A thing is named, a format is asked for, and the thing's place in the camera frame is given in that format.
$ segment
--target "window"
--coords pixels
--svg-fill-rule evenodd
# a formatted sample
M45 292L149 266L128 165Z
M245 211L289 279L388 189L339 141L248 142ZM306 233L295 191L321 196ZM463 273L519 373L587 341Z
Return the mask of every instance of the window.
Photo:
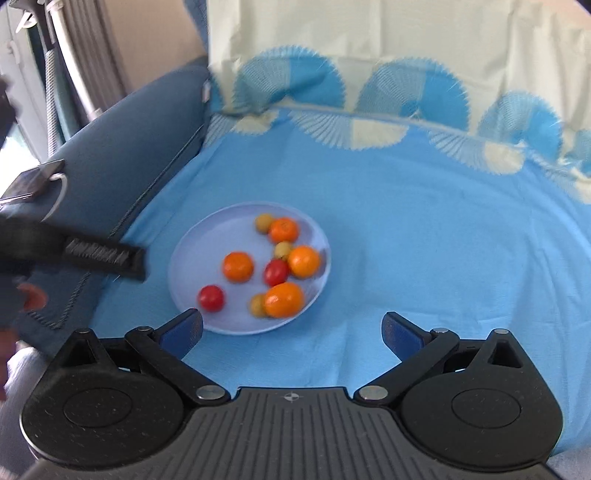
M21 17L21 10L7 4L0 9L0 72L8 79L18 121L0 150L0 193L20 172L47 160L45 87L27 31L15 33Z

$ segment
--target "cherry tomato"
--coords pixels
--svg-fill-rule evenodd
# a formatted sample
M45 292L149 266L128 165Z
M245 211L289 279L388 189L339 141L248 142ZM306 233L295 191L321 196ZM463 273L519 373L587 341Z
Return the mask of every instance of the cherry tomato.
M249 309L250 309L251 315L253 317L257 317L257 318L266 317L267 313L265 311L265 295L262 293L259 293L258 295L255 295L253 298L251 298L251 303L250 303Z
M293 250L293 245L289 242L279 242L276 244L273 250L273 256L275 258L281 258L287 261L287 257L290 256L290 252Z
M223 259L222 272L234 283L244 283L251 279L255 264L250 255L244 252L232 252Z
M269 227L269 239L274 244L295 242L300 234L300 227L295 220L283 217L275 220Z
M265 294L265 311L273 318L293 317L304 307L304 292L292 282L271 287Z
M270 213L262 213L255 219L256 231L265 235L269 233L271 224L275 221L275 218Z
M199 291L197 301L207 312L219 312L225 303L223 290L217 285L208 285Z
M290 268L287 266L287 262L275 258L265 267L265 270L262 273L262 279L267 285L274 287L287 280L289 274Z
M312 247L300 245L295 247L287 258L291 273L297 278L308 278L320 267L320 254Z

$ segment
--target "charging cable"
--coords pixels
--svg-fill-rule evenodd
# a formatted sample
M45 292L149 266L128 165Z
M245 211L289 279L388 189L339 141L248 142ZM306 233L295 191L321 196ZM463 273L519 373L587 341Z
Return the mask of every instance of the charging cable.
M54 173L51 177L49 177L49 181L56 181L56 180L61 180L60 194L57 196L56 202L53 204L53 207L51 207L51 210L49 210L49 212L47 212L47 215L45 215L45 217L43 217L43 220L41 220L42 222L47 220L50 216L52 216L56 212L56 210L60 206L61 201L66 196L66 190L68 189L68 177L66 177L65 173Z

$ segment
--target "red cherry tomato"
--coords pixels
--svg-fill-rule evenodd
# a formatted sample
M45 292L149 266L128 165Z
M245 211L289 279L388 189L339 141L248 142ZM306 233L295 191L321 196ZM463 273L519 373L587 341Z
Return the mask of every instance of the red cherry tomato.
M219 312L225 303L223 290L217 285L208 285L199 291L197 301L208 312Z
M287 262L276 258L267 264L265 271L262 273L262 278L267 285L274 287L287 280L289 274L290 268Z

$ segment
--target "light blue plate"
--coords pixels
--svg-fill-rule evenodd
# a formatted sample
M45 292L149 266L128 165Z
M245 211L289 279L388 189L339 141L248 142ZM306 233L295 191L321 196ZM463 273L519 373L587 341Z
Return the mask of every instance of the light blue plate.
M221 312L202 311L206 330L226 335L252 335L279 328L298 316L260 319L250 314L251 298L269 288L263 282L262 273L273 258L274 245L266 235L258 233L254 225L255 218L262 213L270 213L276 218L293 218L300 226L300 237L295 244L309 245L322 256L322 265L314 277L306 280L290 277L306 296L306 305L298 315L312 305L326 284L330 272L329 242L310 217L275 203L239 203L218 210L181 238L168 266L168 287L181 312L199 308L196 297L205 285L219 285L226 294L226 305ZM255 262L255 272L246 283L230 283L222 274L222 261L233 251L246 252Z

